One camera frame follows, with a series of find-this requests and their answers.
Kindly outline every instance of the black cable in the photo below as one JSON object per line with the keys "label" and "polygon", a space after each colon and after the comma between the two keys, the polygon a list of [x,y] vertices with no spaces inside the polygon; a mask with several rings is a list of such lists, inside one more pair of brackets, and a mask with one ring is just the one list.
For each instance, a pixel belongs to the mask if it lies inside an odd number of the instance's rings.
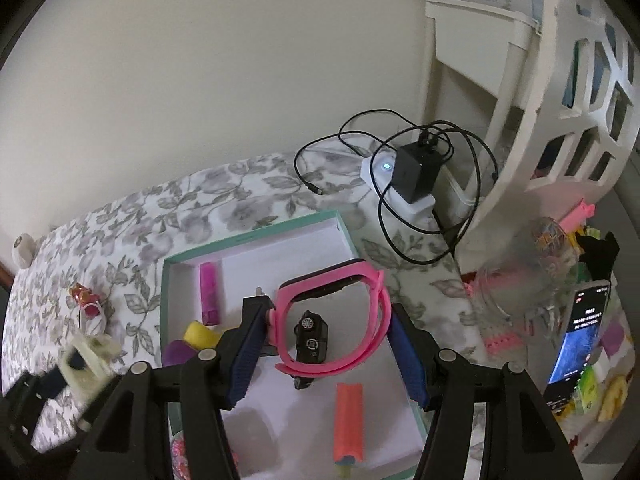
{"label": "black cable", "polygon": [[[409,128],[405,128],[404,130],[399,131],[396,134],[393,134],[392,136],[390,136],[387,140],[381,140],[379,139],[377,136],[363,131],[363,130],[348,130],[348,131],[343,131],[343,128],[351,121],[353,121],[354,119],[356,119],[357,117],[360,117],[362,115],[365,114],[370,114],[370,113],[375,113],[375,112],[388,112],[388,113],[392,113],[398,117],[400,117],[402,120],[406,121],[407,123],[411,124],[412,126]],[[448,126],[448,128],[441,128],[440,126],[444,125],[444,126]],[[444,143],[446,143],[447,145],[447,151],[442,155],[442,164],[445,164],[446,162],[448,162],[449,160],[451,160],[451,158],[454,155],[455,152],[455,148],[453,146],[453,143],[450,140],[449,134],[450,133],[457,133],[463,136],[463,139],[465,139],[467,145],[469,146],[469,150],[471,151],[471,156],[474,160],[474,169],[475,169],[475,173],[476,173],[476,198],[474,200],[474,204],[472,205],[471,211],[469,213],[469,215],[463,219],[462,221],[458,222],[457,224],[449,227],[449,228],[441,228],[437,231],[431,231],[431,230],[425,230],[425,229],[421,229],[419,227],[416,227],[415,225],[411,224],[410,222],[404,220],[398,213],[396,213],[391,206],[386,202],[385,200],[385,195],[388,192],[388,190],[391,188],[391,183],[389,183],[384,190],[382,190],[382,192],[380,191],[380,188],[378,187],[378,184],[376,183],[376,180],[374,178],[373,175],[373,166],[374,166],[374,160],[376,158],[376,155],[380,152],[380,150],[382,150],[382,148],[384,148],[385,146],[392,149],[392,150],[396,150],[390,143],[392,140],[394,140],[396,137],[399,137],[402,134],[414,131],[414,130],[420,130],[420,137],[418,138],[418,142],[423,142],[424,145],[426,146],[432,146],[433,149],[435,149],[435,147],[437,146],[437,143],[442,140]],[[398,255],[400,256],[403,260],[408,261],[409,263],[415,264],[415,265],[430,265],[430,264],[434,264],[435,262],[443,259],[445,256],[447,256],[448,254],[451,254],[455,247],[460,243],[460,240],[462,240],[463,236],[466,234],[466,231],[469,229],[469,227],[471,226],[471,222],[476,214],[476,211],[478,210],[478,206],[479,206],[479,202],[480,202],[480,193],[481,193],[481,184],[482,184],[482,179],[481,179],[481,171],[480,171],[480,165],[478,162],[478,154],[476,152],[475,147],[473,146],[473,143],[471,142],[470,139],[475,139],[477,142],[480,143],[480,145],[482,146],[482,148],[488,153],[489,157],[491,158],[491,161],[494,165],[494,173],[492,173],[492,179],[494,181],[494,183],[497,181],[498,179],[498,162],[495,158],[495,155],[493,154],[493,152],[491,151],[491,149],[489,149],[489,147],[486,145],[486,143],[484,142],[484,140],[481,139],[481,137],[478,137],[476,134],[468,131],[468,130],[464,130],[460,127],[458,127],[457,125],[455,125],[454,123],[451,123],[449,121],[443,121],[443,120],[438,120],[438,121],[433,121],[429,124],[422,124],[422,125],[418,125],[415,124],[413,122],[411,122],[410,120],[408,120],[407,118],[403,117],[401,114],[397,113],[394,110],[390,110],[389,108],[375,108],[373,110],[366,110],[364,112],[360,112],[358,114],[355,114],[354,116],[352,116],[351,118],[349,118],[341,127],[340,130],[336,133],[336,134],[331,134],[328,136],[324,136],[321,137],[319,139],[315,139],[312,140],[311,142],[306,143],[302,148],[300,148],[298,150],[298,152],[296,153],[296,155],[294,156],[293,159],[293,167],[294,170],[296,172],[296,175],[298,176],[298,178],[300,179],[300,181],[303,183],[304,186],[307,187],[307,189],[309,189],[311,192],[316,193],[316,194],[322,194],[322,190],[316,186],[315,184],[312,184],[310,182],[307,182],[303,176],[300,174],[300,171],[298,170],[298,159],[300,157],[300,155],[302,154],[302,152],[304,150],[306,150],[309,146],[315,144],[316,142],[321,142],[322,140],[327,140],[327,139],[331,139],[332,137],[338,137],[338,140],[340,140],[341,143],[343,143],[345,146],[347,146],[353,153],[357,154],[358,156],[364,156],[361,152],[359,152],[359,150],[356,150],[354,146],[351,146],[350,144],[348,144],[347,142],[344,141],[344,139],[341,137],[344,134],[363,134],[366,135],[368,137],[371,137],[373,139],[375,139],[377,142],[380,143],[380,145],[373,151],[373,154],[371,155],[371,160],[369,163],[369,173],[371,176],[371,182],[373,184],[374,190],[376,191],[379,200],[378,200],[378,222],[380,223],[380,228],[382,229],[382,234],[384,235],[387,243],[389,244],[389,246],[392,248],[392,250]],[[436,256],[435,258],[432,258],[430,260],[415,260],[414,258],[411,258],[409,256],[407,256],[406,254],[404,254],[402,251],[400,251],[398,249],[398,247],[396,247],[396,245],[393,243],[393,240],[391,239],[391,237],[388,234],[388,231],[386,230],[383,218],[382,218],[382,206],[385,206],[385,208],[397,219],[399,220],[402,224],[404,224],[405,226],[409,227],[410,229],[419,232],[421,234],[428,234],[428,235],[443,235],[445,233],[448,233],[452,230],[455,229],[459,229],[462,227],[462,229],[458,232],[458,234],[453,238],[453,240],[451,241],[451,243],[449,244],[449,247],[447,248],[447,250],[443,251],[441,254],[439,254],[438,256]]]}

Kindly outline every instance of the black charging cube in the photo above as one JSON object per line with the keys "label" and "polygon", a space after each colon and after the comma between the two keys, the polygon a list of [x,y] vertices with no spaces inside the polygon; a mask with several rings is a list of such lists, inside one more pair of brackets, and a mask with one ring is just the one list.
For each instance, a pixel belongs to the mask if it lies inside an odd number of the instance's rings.
{"label": "black charging cube", "polygon": [[442,154],[424,143],[400,146],[396,152],[391,186],[412,204],[431,192],[441,165]]}

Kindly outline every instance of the smartphone screen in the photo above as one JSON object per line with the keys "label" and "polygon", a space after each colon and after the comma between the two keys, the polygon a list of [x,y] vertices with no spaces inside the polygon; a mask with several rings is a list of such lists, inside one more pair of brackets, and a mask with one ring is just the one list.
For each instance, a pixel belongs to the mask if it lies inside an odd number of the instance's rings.
{"label": "smartphone screen", "polygon": [[553,411],[569,402],[589,361],[598,337],[609,289],[609,284],[600,283],[578,290],[574,295],[569,325],[556,366],[545,389],[546,403]]}

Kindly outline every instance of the orange block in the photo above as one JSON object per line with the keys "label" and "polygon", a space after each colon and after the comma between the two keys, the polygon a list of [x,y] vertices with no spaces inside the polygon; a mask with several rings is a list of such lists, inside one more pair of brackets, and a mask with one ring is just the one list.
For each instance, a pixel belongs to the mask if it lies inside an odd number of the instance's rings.
{"label": "orange block", "polygon": [[338,383],[335,399],[334,462],[364,460],[362,384]]}

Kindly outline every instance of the gray floral pattern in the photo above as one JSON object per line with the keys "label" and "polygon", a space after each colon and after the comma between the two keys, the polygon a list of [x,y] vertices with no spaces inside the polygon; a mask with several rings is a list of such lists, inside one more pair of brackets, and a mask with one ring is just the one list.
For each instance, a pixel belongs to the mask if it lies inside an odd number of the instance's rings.
{"label": "gray floral pattern", "polygon": [[[373,147],[362,144],[361,150]],[[68,295],[76,281],[100,294],[107,333],[122,344],[114,370],[123,372],[137,360],[157,366],[165,257],[325,209],[341,212],[360,254],[386,270],[393,300],[404,304],[419,328],[430,330],[441,346],[471,361],[484,361],[484,346],[453,259],[447,256],[417,267],[389,248],[378,225],[377,197],[359,177],[361,158],[337,141],[307,150],[300,171],[322,189],[321,196],[302,185],[292,160],[292,154],[273,154],[199,171],[108,203],[42,238],[31,267],[18,273],[11,293],[2,390],[25,369],[38,373],[54,366],[76,330],[78,306]],[[385,221],[395,244],[409,256],[427,259],[446,247],[441,236],[412,234],[390,215]],[[50,401],[34,445],[44,450],[68,439],[80,408],[68,390]],[[476,415],[470,462],[480,456],[484,434],[484,416],[480,411]]]}

